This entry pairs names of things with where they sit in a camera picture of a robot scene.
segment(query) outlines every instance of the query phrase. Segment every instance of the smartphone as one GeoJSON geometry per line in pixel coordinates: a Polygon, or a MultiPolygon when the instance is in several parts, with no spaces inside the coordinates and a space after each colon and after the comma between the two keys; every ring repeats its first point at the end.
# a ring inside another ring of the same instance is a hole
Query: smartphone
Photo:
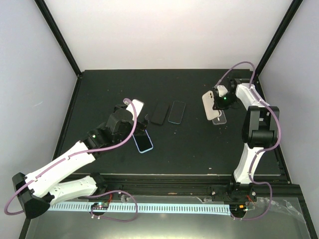
{"type": "Polygon", "coordinates": [[[133,139],[140,153],[145,153],[153,149],[153,143],[146,130],[145,130],[145,134],[133,135],[133,139]]]}
{"type": "Polygon", "coordinates": [[[213,110],[214,96],[212,91],[207,91],[202,96],[202,100],[203,100],[207,120],[213,120],[214,118],[221,116],[221,111],[213,110]]]}
{"type": "Polygon", "coordinates": [[[162,125],[167,115],[168,108],[168,103],[158,102],[158,105],[156,106],[156,109],[153,113],[151,122],[154,124],[162,125]]]}
{"type": "Polygon", "coordinates": [[[180,124],[184,115],[186,104],[181,101],[174,101],[171,107],[168,122],[180,124]]]}
{"type": "MultiPolygon", "coordinates": [[[[142,111],[142,108],[143,108],[144,103],[143,103],[142,101],[135,100],[135,99],[132,100],[132,103],[133,103],[133,105],[134,105],[134,107],[135,107],[136,114],[137,114],[137,115],[136,115],[136,118],[137,118],[137,117],[139,116],[140,112],[142,111]]],[[[132,120],[134,120],[134,110],[133,110],[132,105],[129,104],[129,106],[127,106],[126,110],[132,113],[132,115],[133,115],[132,120]]]]}

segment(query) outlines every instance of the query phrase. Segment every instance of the white wall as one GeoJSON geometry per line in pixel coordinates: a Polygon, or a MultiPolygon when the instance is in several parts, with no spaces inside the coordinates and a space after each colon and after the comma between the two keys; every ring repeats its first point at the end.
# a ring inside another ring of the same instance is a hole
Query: white wall
{"type": "Polygon", "coordinates": [[[261,74],[267,100],[280,108],[281,146],[319,234],[319,1],[306,0],[261,74]]]}
{"type": "Polygon", "coordinates": [[[258,64],[292,0],[46,2],[83,71],[258,64]]]}
{"type": "MultiPolygon", "coordinates": [[[[3,213],[11,177],[51,161],[75,81],[34,1],[0,1],[1,238],[18,238],[25,219],[3,213]]],[[[17,199],[9,209],[21,210],[17,199]]]]}

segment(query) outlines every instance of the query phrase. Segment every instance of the blue smartphone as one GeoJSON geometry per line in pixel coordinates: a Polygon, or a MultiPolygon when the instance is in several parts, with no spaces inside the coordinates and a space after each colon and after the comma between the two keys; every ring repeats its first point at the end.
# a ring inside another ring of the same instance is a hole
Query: blue smartphone
{"type": "Polygon", "coordinates": [[[150,139],[148,132],[145,130],[145,134],[133,135],[136,147],[140,153],[145,153],[153,149],[153,143],[150,139]]]}

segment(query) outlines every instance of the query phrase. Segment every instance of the white smartphone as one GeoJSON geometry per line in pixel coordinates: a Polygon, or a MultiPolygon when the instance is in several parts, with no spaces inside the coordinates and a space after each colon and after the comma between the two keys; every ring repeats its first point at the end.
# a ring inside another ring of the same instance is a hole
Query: white smartphone
{"type": "Polygon", "coordinates": [[[206,117],[208,120],[213,120],[214,118],[221,116],[221,111],[213,110],[214,105],[214,95],[212,91],[207,91],[202,96],[206,117]]]}
{"type": "MultiPolygon", "coordinates": [[[[136,110],[136,114],[137,114],[136,117],[138,117],[140,112],[142,111],[144,103],[142,101],[139,101],[139,100],[136,100],[136,99],[132,100],[132,103],[133,103],[133,105],[135,107],[135,110],[136,110]]],[[[128,110],[129,112],[132,113],[132,115],[133,115],[133,119],[132,120],[134,120],[134,111],[133,111],[132,105],[129,104],[129,106],[127,106],[126,110],[128,110]]]]}
{"type": "Polygon", "coordinates": [[[145,130],[145,134],[133,135],[133,139],[140,153],[145,153],[153,149],[153,143],[146,130],[145,130]]]}

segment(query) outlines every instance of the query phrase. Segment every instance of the black smartphone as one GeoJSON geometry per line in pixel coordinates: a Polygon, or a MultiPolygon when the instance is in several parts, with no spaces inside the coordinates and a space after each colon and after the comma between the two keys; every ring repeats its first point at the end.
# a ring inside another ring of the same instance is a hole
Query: black smartphone
{"type": "Polygon", "coordinates": [[[136,147],[140,153],[145,153],[153,149],[153,143],[150,139],[148,132],[145,130],[145,134],[133,135],[136,147]]]}
{"type": "Polygon", "coordinates": [[[180,124],[184,115],[186,104],[182,101],[174,101],[171,107],[168,122],[180,124]]]}
{"type": "Polygon", "coordinates": [[[154,124],[162,125],[167,115],[168,108],[169,108],[168,103],[159,102],[155,108],[151,122],[154,124]]]}

